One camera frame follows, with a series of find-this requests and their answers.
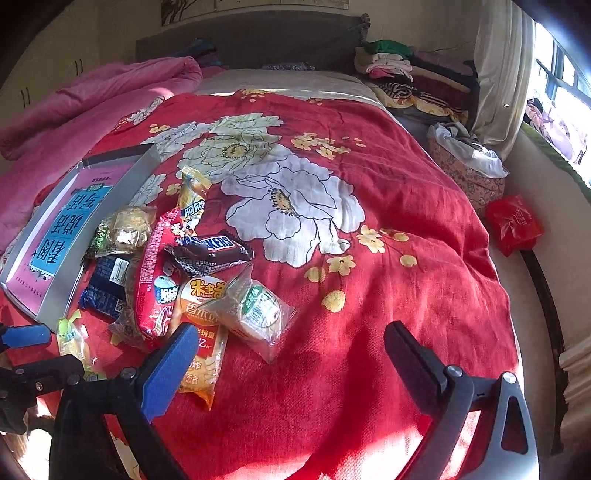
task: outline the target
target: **curtain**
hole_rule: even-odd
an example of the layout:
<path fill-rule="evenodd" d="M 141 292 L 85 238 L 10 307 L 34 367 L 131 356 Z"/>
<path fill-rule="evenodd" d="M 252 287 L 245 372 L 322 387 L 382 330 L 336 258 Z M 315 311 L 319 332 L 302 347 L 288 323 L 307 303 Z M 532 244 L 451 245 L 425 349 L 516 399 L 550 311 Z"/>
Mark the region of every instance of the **curtain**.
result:
<path fill-rule="evenodd" d="M 560 355 L 560 366 L 569 374 L 564 399 L 569 410 L 560 426 L 565 446 L 577 445 L 591 433 L 591 336 Z"/>
<path fill-rule="evenodd" d="M 472 133 L 502 160 L 521 126 L 533 61 L 531 17 L 512 0 L 484 0 L 474 50 L 480 99 Z"/>

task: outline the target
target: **bed frame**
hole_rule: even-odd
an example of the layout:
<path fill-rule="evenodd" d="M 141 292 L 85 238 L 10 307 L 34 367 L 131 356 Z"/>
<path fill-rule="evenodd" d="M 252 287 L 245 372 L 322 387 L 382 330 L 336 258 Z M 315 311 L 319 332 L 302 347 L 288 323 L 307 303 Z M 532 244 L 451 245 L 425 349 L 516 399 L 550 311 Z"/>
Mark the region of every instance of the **bed frame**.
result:
<path fill-rule="evenodd" d="M 136 60 L 170 56 L 195 38 L 211 40 L 224 65 L 257 69 L 265 64 L 305 61 L 317 70 L 355 73 L 355 47 L 367 37 L 361 17 L 305 10 L 239 12 L 197 20 L 136 42 Z"/>

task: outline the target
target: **cabinet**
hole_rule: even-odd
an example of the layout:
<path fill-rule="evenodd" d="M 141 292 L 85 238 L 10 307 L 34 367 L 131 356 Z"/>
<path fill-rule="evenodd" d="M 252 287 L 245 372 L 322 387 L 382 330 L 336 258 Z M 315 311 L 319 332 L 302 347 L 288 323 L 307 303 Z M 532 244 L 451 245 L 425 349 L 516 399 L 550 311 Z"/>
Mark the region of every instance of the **cabinet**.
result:
<path fill-rule="evenodd" d="M 75 0 L 33 39 L 0 89 L 0 127 L 98 65 L 95 0 Z"/>

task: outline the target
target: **pink blanket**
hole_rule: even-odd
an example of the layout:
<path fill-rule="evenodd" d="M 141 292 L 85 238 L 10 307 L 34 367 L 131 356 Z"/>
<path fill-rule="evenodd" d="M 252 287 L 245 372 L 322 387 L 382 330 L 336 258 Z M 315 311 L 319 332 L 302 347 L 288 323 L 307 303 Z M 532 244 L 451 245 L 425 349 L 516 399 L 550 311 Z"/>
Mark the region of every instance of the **pink blanket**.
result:
<path fill-rule="evenodd" d="M 109 64 L 77 79 L 0 129 L 0 153 L 16 161 L 0 177 L 0 252 L 31 217 L 37 193 L 54 183 L 127 115 L 140 123 L 164 99 L 202 79 L 191 57 Z"/>

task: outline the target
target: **white flower print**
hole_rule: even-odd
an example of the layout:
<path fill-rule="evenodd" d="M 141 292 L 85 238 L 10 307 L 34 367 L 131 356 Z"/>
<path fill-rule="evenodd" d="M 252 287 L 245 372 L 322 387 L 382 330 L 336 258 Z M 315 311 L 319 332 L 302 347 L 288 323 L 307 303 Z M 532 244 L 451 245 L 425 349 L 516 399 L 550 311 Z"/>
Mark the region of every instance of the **white flower print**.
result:
<path fill-rule="evenodd" d="M 162 191 L 162 187 L 160 184 L 166 178 L 166 174 L 161 173 L 160 175 L 156 176 L 154 174 L 150 175 L 148 180 L 144 182 L 141 188 L 138 190 L 138 193 L 134 195 L 129 203 L 131 207 L 144 207 L 147 204 L 153 202 L 156 197 Z"/>
<path fill-rule="evenodd" d="M 292 267 L 321 254 L 340 255 L 349 247 L 338 230 L 353 232 L 365 220 L 353 187 L 307 158 L 264 161 L 235 170 L 222 182 L 226 195 L 240 195 L 226 214 L 245 241 L 262 238 L 265 257 Z"/>
<path fill-rule="evenodd" d="M 216 135 L 233 134 L 267 134 L 267 127 L 278 127 L 283 124 L 278 116 L 262 116 L 262 113 L 246 113 L 244 115 L 223 116 L 213 124 L 211 133 Z"/>
<path fill-rule="evenodd" d="M 132 113 L 129 117 L 127 117 L 128 122 L 133 122 L 134 125 L 138 125 L 139 123 L 146 120 L 149 115 L 156 110 L 158 105 L 162 105 L 164 102 L 164 97 L 159 96 L 154 99 L 154 101 L 150 104 L 147 108 L 142 108 L 140 111 Z"/>
<path fill-rule="evenodd" d="M 188 148 L 178 167 L 198 169 L 212 183 L 219 183 L 235 170 L 262 160 L 283 160 L 291 152 L 276 142 L 279 135 L 235 134 L 206 138 L 199 146 Z"/>
<path fill-rule="evenodd" d="M 197 122 L 191 122 L 160 132 L 155 137 L 150 137 L 142 143 L 155 144 L 158 153 L 160 154 L 160 161 L 164 162 L 174 154 L 180 152 L 186 144 L 191 143 L 193 140 L 197 140 L 203 134 L 209 132 L 211 126 L 212 124 L 198 124 Z"/>

